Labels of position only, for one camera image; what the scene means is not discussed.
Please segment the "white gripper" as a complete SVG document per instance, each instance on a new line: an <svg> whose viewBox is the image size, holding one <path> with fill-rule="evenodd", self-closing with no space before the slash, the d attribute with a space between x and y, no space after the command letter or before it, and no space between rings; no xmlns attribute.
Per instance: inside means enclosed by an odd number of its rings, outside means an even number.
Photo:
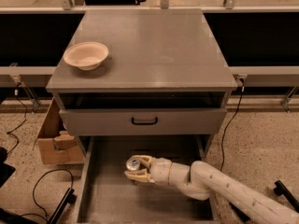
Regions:
<svg viewBox="0 0 299 224"><path fill-rule="evenodd" d="M155 183L156 185L166 186L168 184L170 168L172 162L165 158L154 158L148 155L134 155L131 158L139 159L140 169L137 171L125 171L127 178L141 183Z"/></svg>

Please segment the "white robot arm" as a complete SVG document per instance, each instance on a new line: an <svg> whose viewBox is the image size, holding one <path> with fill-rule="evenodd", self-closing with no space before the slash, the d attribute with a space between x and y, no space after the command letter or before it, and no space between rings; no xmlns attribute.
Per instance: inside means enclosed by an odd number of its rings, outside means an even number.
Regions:
<svg viewBox="0 0 299 224"><path fill-rule="evenodd" d="M165 158L134 155L126 162L128 179L158 186L174 186L184 195L203 201L215 191L256 224L299 224L299 214L236 181L204 161L191 166Z"/></svg>

